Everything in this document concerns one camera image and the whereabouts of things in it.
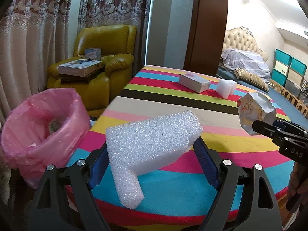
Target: trash bin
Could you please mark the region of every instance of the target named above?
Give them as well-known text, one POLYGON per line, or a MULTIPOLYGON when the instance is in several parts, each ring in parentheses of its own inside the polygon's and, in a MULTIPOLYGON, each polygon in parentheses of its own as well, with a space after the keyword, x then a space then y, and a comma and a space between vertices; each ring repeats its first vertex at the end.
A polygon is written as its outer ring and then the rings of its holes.
POLYGON ((4 160, 36 189, 46 166, 65 167, 89 128, 89 115, 74 88, 45 90, 24 100, 7 118, 1 136, 4 160), (59 129, 52 133, 54 121, 59 129))

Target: striped mattress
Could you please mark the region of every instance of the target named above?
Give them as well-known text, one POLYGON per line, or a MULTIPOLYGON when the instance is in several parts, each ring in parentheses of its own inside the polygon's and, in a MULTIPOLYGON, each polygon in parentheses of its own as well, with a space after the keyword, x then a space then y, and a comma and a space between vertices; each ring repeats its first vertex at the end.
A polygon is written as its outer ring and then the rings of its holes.
MULTIPOLYGON (((110 126, 192 110, 203 125, 201 137, 207 146, 238 166, 261 164, 279 203, 285 198, 293 161, 280 155, 271 139, 248 135, 238 118, 237 99, 256 91, 238 84, 235 93, 225 100, 215 91, 218 78, 198 74, 210 80, 211 85, 209 90, 197 94, 178 83, 182 73, 189 72, 145 66, 103 112, 67 165, 100 148, 110 126)), ((278 119, 289 119, 274 101, 272 104, 277 108, 278 119)), ((201 224, 217 192, 207 183, 193 150, 175 163, 138 179, 145 198, 135 210, 127 209, 118 199, 108 167, 102 182, 92 191, 107 222, 133 230, 179 231, 201 224)), ((242 190, 238 186, 229 221, 235 219, 242 190)))

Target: bed headboard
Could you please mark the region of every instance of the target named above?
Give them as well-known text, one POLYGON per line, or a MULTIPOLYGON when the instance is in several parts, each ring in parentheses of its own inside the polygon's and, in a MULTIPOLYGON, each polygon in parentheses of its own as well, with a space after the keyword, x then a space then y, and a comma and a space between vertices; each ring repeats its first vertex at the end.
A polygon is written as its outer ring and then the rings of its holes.
POLYGON ((252 51, 261 55, 264 62, 268 59, 268 54, 258 47, 252 33, 245 27, 226 30, 222 50, 224 49, 252 51))

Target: crumpled wrapper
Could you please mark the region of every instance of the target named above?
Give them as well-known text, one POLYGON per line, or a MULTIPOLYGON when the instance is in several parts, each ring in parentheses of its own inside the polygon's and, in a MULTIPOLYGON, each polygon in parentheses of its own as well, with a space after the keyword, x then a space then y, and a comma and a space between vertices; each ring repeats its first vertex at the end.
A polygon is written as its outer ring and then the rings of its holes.
POLYGON ((276 118, 276 108, 260 92, 247 93, 237 100, 237 106, 241 126, 251 136, 259 135, 252 129, 255 120, 272 124, 276 118))

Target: white foam block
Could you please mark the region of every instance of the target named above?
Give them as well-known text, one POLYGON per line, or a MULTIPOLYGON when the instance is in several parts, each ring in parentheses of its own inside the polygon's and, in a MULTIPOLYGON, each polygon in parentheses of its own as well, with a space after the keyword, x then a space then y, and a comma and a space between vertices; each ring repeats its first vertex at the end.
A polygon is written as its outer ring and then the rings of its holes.
POLYGON ((137 176, 174 163, 202 132, 192 111, 108 128, 108 156, 121 204, 135 209, 144 199, 137 176))
POLYGON ((220 79, 218 81, 216 92, 222 97, 227 99, 236 90, 237 82, 231 80, 220 79))

